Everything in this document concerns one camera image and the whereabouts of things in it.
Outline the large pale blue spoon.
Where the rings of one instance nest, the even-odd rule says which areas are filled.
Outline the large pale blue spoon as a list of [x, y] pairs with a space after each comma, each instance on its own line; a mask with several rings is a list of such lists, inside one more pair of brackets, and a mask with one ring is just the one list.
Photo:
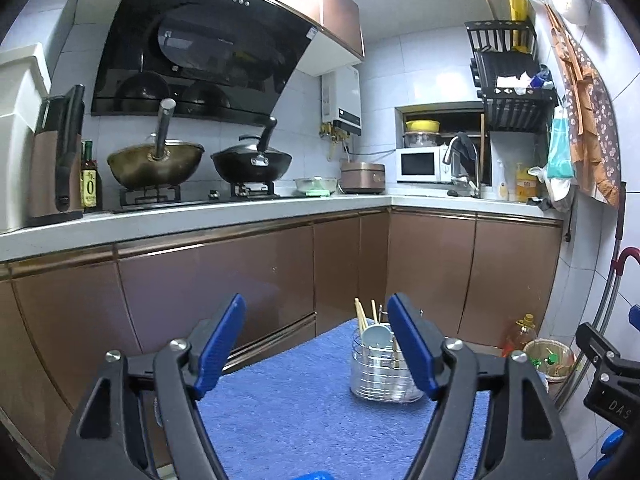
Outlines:
[[393, 349], [392, 331], [384, 324], [372, 324], [361, 334], [363, 350], [372, 358], [382, 358]]

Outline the chrome kitchen faucet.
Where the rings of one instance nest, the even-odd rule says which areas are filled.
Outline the chrome kitchen faucet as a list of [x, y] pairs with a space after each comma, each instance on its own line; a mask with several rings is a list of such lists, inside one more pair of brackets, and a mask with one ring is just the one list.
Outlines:
[[466, 186], [471, 197], [480, 198], [480, 155], [466, 133], [459, 132], [449, 141], [442, 163], [449, 166], [454, 185]]

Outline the cooking oil jug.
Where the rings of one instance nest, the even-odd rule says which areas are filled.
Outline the cooking oil jug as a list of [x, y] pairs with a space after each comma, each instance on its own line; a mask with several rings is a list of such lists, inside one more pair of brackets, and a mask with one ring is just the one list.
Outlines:
[[523, 350], [529, 341], [537, 338], [535, 317], [531, 313], [524, 314], [506, 330], [501, 341], [501, 355], [505, 358], [515, 350]]

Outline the brown lower cabinets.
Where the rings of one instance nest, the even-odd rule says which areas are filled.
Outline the brown lower cabinets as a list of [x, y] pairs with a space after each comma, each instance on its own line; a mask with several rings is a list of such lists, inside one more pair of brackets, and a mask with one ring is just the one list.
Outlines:
[[404, 292], [447, 335], [495, 347], [547, 311], [561, 217], [410, 197], [98, 214], [1, 239], [1, 419], [43, 468], [108, 350], [140, 354], [218, 304], [248, 304], [238, 347], [291, 348]]

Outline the gas stove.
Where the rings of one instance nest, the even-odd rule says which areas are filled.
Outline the gas stove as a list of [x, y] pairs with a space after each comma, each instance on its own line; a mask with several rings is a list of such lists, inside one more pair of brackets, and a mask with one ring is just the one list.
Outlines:
[[149, 186], [140, 190], [120, 190], [118, 203], [110, 211], [114, 214], [123, 214], [152, 209], [262, 202], [279, 198], [280, 195], [274, 192], [272, 182], [250, 184], [218, 182], [214, 188], [183, 183]]

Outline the oil bottle yellow label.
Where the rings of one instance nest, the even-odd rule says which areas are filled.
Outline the oil bottle yellow label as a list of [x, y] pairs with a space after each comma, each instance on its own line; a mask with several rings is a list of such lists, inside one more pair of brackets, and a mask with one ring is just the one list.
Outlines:
[[103, 210], [102, 180], [98, 164], [93, 157], [93, 142], [85, 140], [81, 144], [81, 203], [85, 212]]

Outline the yellow detergent bottle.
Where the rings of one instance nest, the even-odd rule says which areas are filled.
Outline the yellow detergent bottle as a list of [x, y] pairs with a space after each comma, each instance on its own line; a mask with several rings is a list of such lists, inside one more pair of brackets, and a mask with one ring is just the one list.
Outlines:
[[529, 168], [524, 162], [516, 164], [515, 171], [515, 195], [519, 203], [527, 203], [530, 198], [537, 195], [537, 178], [528, 172]]

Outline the orange floral apron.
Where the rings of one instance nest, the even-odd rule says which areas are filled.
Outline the orange floral apron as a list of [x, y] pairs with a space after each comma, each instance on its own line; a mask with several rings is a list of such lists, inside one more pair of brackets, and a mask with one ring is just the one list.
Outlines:
[[589, 55], [552, 7], [544, 8], [563, 75], [570, 160], [577, 183], [585, 194], [617, 208], [622, 203], [623, 185], [612, 99]]

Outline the black frying pan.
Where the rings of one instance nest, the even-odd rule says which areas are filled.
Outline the black frying pan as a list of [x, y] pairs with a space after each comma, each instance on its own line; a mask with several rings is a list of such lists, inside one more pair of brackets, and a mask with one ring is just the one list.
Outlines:
[[218, 174], [230, 184], [269, 183], [281, 179], [291, 166], [292, 156], [270, 146], [278, 121], [267, 119], [260, 136], [239, 136], [239, 140], [255, 140], [211, 154]]

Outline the steel bowl green board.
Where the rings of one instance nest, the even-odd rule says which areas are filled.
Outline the steel bowl green board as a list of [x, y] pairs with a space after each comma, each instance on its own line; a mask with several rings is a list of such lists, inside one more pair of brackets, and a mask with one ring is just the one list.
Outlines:
[[331, 196], [337, 190], [337, 178], [309, 177], [294, 180], [296, 192], [307, 197]]

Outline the white microwave oven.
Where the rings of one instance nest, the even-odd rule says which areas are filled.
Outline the white microwave oven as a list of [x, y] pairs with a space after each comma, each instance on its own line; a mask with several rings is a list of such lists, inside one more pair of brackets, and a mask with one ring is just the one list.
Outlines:
[[442, 161], [446, 149], [446, 145], [441, 145], [397, 150], [397, 181], [404, 183], [450, 183], [450, 166], [445, 165]]

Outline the brown rice cooker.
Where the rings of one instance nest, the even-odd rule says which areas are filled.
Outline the brown rice cooker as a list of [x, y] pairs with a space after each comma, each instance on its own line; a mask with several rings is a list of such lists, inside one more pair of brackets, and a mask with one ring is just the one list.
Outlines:
[[385, 191], [385, 166], [373, 162], [341, 162], [340, 188], [345, 194], [381, 194]]

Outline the white appliance at left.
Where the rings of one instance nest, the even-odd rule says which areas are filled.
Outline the white appliance at left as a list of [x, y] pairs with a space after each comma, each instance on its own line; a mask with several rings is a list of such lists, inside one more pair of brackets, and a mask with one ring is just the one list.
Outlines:
[[39, 42], [1, 53], [0, 229], [24, 228], [32, 137], [51, 78]]

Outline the black range hood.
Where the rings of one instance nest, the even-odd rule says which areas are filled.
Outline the black range hood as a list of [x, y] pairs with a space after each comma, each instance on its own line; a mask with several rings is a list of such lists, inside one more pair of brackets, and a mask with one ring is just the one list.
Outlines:
[[267, 0], [122, 0], [108, 32], [94, 116], [154, 115], [263, 127], [316, 29]]

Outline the wooden rolling pin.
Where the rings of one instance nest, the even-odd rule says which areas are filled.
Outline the wooden rolling pin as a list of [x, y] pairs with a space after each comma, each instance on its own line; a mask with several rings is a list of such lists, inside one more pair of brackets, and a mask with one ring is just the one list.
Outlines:
[[493, 21], [498, 21], [499, 15], [498, 15], [498, 12], [497, 12], [497, 8], [494, 5], [494, 2], [492, 0], [485, 0], [485, 2], [487, 4], [487, 6], [488, 6], [488, 9], [489, 9], [489, 12], [490, 12], [490, 15], [491, 15], [491, 19]]

